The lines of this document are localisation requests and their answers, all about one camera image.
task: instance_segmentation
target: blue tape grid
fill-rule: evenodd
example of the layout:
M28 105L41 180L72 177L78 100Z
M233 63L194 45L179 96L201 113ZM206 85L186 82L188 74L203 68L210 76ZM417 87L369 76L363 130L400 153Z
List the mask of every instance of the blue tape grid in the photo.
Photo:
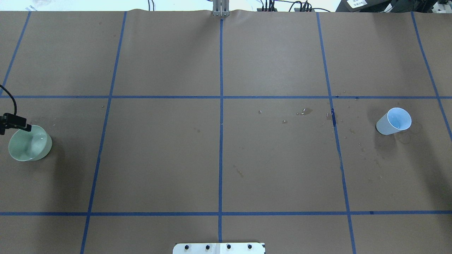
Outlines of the blue tape grid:
M11 71L11 68L13 67L14 59L16 58L16 54L17 54L17 51L19 50L20 43L22 41L22 38L24 37L25 29L27 28L28 21L30 20L30 16L31 16L31 11L28 12L24 27L22 28L22 32L20 33L19 40L17 41L17 44L16 44L16 48L14 49L13 56L11 57L11 61L9 62L8 70L6 70L5 78L3 79L3 83L2 83L2 85L4 87L6 87L6 82L8 81L9 72Z
M17 42L16 48L14 50L13 56L9 63L8 70L6 72L3 85L6 85L9 73L14 63L17 51L20 47L20 43L25 33L25 29L28 25L31 12L28 12L27 19L25 21L24 27L20 34L19 40ZM340 150L340 142L338 136L338 130L336 127L335 113L333 99L436 99L438 101L441 113L443 115L446 128L448 130L449 136L452 140L452 132L447 121L446 114L444 112L443 105L441 103L442 99L452 99L452 96L439 96L438 89L436 87L435 81L433 79L430 66L428 64L427 57L424 52L424 48L421 43L419 36L419 31L417 28L414 13L411 12L411 17L413 20L414 29L416 32L416 37L418 39L419 47L424 58L424 62L428 71L428 75L432 82L433 89L435 91L435 96L332 96L330 88L330 79L328 75L328 67L325 56L325 47L323 43L323 36L320 26L320 16L317 13L317 25L319 30L320 47L322 51L324 71L326 85L328 89L328 96L224 96L223 94L223 20L220 20L220 96L166 96L166 95L113 95L114 82L116 78L116 71L119 62L119 55L121 51L122 38L124 35L124 28L126 23L127 12L124 12L124 17L122 21L121 36L119 38L118 51L115 60L115 66L113 71L112 83L110 86L109 95L20 95L15 96L18 99L108 99L108 105L105 113L104 127L102 130L101 141L99 145L98 158L96 163L96 169L94 173L93 185L91 188L91 195L89 199L89 207L87 212L0 212L0 216L85 216L85 230L82 239L82 246L80 253L82 254L85 249L86 237L88 234L89 220L91 216L218 216L218 241L222 241L222 216L333 216L342 215L347 216L348 225L350 231L350 239L352 244L353 254L356 254L354 235L353 235L353 225L352 225L352 215L421 215L421 214L452 214L452 211L433 211L433 210L418 210L418 211L350 211L350 206L348 202L347 185L344 174L344 166L342 162L342 155ZM2 95L3 91L0 91L0 98L8 98L8 96ZM220 147L219 147L219 178L218 178L218 212L92 212L94 193L96 187L97 176L99 172L100 157L102 154L103 143L105 138L105 132L108 122L108 115L111 106L112 99L219 99L220 100ZM222 160L223 160L223 102L224 99L328 99L330 101L331 114L333 119L334 135L336 138L336 147L338 150L340 170L342 174L342 183L344 191L344 199L346 211L333 211L333 212L223 212L222 211Z
M447 121L446 113L444 112L443 104L441 103L441 98L439 97L438 89L435 84L435 80L433 79L432 71L430 70L430 65L428 64L427 57L424 52L424 47L422 46L421 37L419 36L418 25L416 24L416 18L414 17L414 12L411 12L411 19L413 20L414 30L416 31L416 37L418 39L419 48L422 53L422 57L424 58L425 66L427 67L428 75L430 76L430 80L432 81L433 90L435 90L436 99L438 100L439 108L441 109L441 114L443 114L444 122L446 124L447 131L449 132L449 138L452 141L452 132L449 126L449 122Z
M344 191L345 209L347 210L348 230L350 231L350 240L352 242L352 251L353 251L353 254L356 254L355 237L353 234L353 225L352 225L352 216L350 215L350 204L348 203L347 184L345 182L344 164L342 162L342 153L340 151L338 129L336 127L336 116L334 113L333 97L331 96L330 77L328 75L328 66L326 64L325 47L323 44L322 27L320 25L319 13L316 13L316 16L317 16L317 26L319 28L320 47L322 49L323 67L325 70L326 86L328 88L328 95L330 97L329 99L330 99L330 107L331 107L331 118L333 119L334 136L336 137L336 148L337 148L338 155L339 155L340 171L342 174L342 189Z
M126 18L127 18L127 11L124 12L124 17L122 19L121 36L119 37L118 52L116 53L116 60L114 63L112 83L110 86L110 94L108 95L107 110L105 112L104 127L102 128L102 136L100 138L99 153L97 154L96 170L94 172L93 185L91 187L91 196L89 197L89 206L88 206L88 212L86 214L85 230L83 232L83 239L82 239L80 254L83 254L85 251L86 237L88 235L89 219L91 218L91 210L93 208L93 200L94 200L94 192L96 189L97 175L99 173L100 156L102 155L102 149L104 147L105 131L107 129L108 115L110 113L110 106L111 106L111 102L112 102L114 82L116 79L116 71L118 69L119 54L121 53L121 44L122 44L122 37L124 35L124 27L126 25Z

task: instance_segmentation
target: black cable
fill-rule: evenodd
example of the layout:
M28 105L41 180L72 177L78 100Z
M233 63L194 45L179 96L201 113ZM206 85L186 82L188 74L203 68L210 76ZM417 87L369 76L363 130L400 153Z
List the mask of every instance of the black cable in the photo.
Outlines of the black cable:
M295 2L293 2L292 5L290 6L289 12L292 10L293 5L296 4L296 3L299 3L299 4L300 4L300 9L301 9L301 6L302 6L303 3L300 2L300 1L295 1Z
M305 11L310 11L310 10L313 10L313 9L322 9L322 10L326 10L327 12L330 12L329 10L323 9L323 8L310 8L310 9L307 9L307 10L305 10Z
M11 100L13 100L13 104L14 104L14 115L17 114L17 104L16 104L16 100L14 99L13 95L2 85L0 85L0 88L3 89L3 91L5 91L9 97L11 98Z

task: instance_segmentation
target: green bowl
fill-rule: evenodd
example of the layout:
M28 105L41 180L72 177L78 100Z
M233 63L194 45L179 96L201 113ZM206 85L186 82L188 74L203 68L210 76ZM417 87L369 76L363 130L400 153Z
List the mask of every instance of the green bowl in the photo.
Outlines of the green bowl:
M52 148L49 134L38 125L32 125L31 132L18 130L9 141L11 157L18 161L40 160Z

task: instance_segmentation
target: metal plate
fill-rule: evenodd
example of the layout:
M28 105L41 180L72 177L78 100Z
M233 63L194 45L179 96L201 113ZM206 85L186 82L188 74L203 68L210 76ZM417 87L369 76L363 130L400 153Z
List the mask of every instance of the metal plate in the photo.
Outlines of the metal plate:
M176 244L173 254L265 254L265 243Z

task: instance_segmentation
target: plastic cup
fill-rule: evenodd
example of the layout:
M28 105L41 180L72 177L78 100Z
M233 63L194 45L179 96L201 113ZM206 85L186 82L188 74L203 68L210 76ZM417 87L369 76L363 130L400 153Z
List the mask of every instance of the plastic cup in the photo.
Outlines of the plastic cup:
M377 130L383 135L404 131L411 126L411 116L403 108L391 108L377 122Z
M9 141L11 157L18 161L40 160L52 148L49 134L38 125L31 126L31 132L18 130Z

